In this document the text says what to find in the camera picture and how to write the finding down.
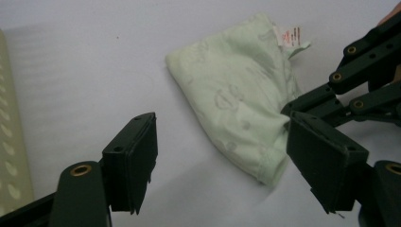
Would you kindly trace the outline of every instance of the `metal screw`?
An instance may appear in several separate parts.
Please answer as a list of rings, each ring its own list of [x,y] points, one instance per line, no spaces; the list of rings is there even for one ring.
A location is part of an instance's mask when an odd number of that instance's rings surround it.
[[[355,54],[357,52],[357,48],[354,46],[350,46],[347,49],[348,54]]]
[[[355,101],[354,102],[354,107],[358,108],[358,109],[363,108],[363,101],[361,101],[361,100]]]
[[[89,165],[81,165],[73,168],[70,172],[70,174],[74,177],[80,177],[83,176],[87,173],[89,173],[92,170],[92,167]]]
[[[398,164],[387,164],[386,168],[391,173],[394,173],[394,174],[397,174],[397,175],[401,175],[401,165],[398,165]]]
[[[335,80],[335,81],[339,81],[339,80],[341,80],[342,79],[342,75],[340,74],[340,73],[335,73],[335,74],[333,74],[333,80]]]

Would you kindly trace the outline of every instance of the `pale green fabric bag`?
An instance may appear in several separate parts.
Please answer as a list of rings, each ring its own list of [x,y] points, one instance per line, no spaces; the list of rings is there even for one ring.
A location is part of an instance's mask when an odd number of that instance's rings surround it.
[[[280,111],[300,94],[288,61],[300,48],[283,51],[267,15],[256,14],[166,57],[212,143],[268,185],[288,161],[288,117]]]

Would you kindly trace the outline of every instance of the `white care label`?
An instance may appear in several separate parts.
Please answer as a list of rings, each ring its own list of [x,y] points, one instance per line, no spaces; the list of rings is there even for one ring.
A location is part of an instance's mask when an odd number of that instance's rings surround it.
[[[301,28],[299,26],[274,26],[278,45],[284,47],[298,47],[301,45]]]

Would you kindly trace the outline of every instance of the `white tabletop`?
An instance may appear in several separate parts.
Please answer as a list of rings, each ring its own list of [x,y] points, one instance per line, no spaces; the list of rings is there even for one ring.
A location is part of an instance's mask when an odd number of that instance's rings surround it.
[[[98,161],[131,118],[156,112],[159,156],[141,213],[113,213],[113,226],[358,226],[357,202],[344,218],[326,215],[293,163],[273,191],[232,165],[201,129],[165,56],[266,12],[277,25],[301,26],[312,42],[292,61],[307,92],[397,2],[1,1],[36,199],[56,190],[68,166]],[[371,152],[369,164],[401,162],[395,125],[341,130]]]

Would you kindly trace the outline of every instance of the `light green pegboard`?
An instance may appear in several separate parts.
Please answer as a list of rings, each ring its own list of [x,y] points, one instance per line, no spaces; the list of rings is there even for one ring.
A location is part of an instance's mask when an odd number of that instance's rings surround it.
[[[0,30],[0,216],[33,201],[6,39]]]

